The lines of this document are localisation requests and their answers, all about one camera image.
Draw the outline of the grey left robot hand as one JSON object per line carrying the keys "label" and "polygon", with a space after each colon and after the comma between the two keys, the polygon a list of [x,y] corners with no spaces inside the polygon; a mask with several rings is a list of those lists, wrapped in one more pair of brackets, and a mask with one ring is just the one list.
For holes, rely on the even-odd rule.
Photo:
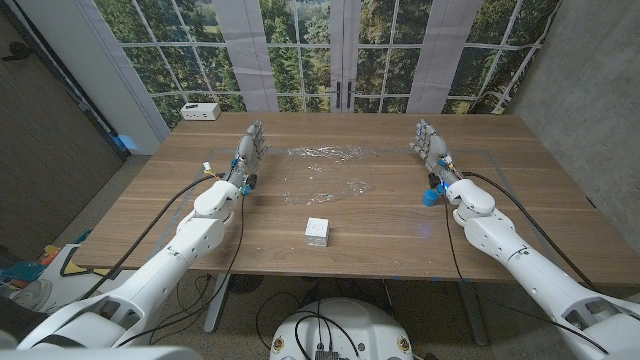
{"label": "grey left robot hand", "polygon": [[265,144],[264,127],[260,120],[255,120],[239,140],[232,165],[224,180],[240,187],[246,180],[256,175],[261,159],[270,146]]}

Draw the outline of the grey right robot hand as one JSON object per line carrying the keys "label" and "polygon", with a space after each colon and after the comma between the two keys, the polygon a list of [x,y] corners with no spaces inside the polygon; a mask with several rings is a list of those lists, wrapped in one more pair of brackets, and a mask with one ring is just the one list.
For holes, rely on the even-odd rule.
{"label": "grey right robot hand", "polygon": [[430,183],[438,181],[443,187],[448,187],[462,179],[444,138],[425,119],[416,124],[416,135],[409,147],[424,162],[430,174]]}

